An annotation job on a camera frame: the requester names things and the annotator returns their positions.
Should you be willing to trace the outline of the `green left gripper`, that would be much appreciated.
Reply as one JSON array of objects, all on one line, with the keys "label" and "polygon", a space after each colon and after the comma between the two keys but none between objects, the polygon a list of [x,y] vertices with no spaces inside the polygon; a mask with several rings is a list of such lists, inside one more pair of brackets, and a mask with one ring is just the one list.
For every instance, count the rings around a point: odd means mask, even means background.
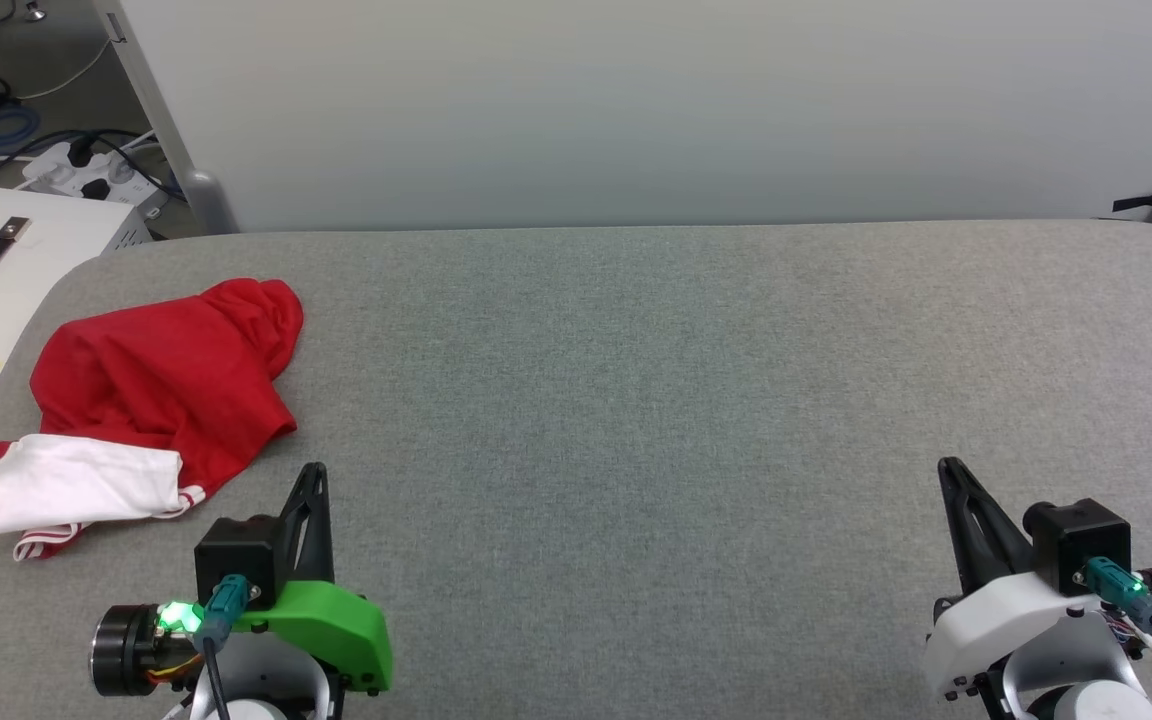
[{"label": "green left gripper", "polygon": [[306,462],[280,511],[289,579],[276,602],[247,611],[234,632],[271,632],[349,679],[348,691],[388,692],[393,652],[382,611],[335,582],[329,483]]}]

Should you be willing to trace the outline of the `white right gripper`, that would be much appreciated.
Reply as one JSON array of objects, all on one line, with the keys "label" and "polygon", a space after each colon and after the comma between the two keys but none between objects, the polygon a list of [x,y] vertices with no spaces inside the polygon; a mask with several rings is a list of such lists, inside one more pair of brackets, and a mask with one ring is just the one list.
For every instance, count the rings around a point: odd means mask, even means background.
[{"label": "white right gripper", "polygon": [[957,679],[972,682],[996,664],[1005,665],[1006,700],[1100,680],[1132,687],[1132,662],[1101,615],[1100,597],[1066,597],[1034,573],[1023,574],[1030,570],[1032,544],[973,477],[963,460],[940,460],[961,589],[980,589],[934,621],[924,647],[931,697],[960,692]]}]

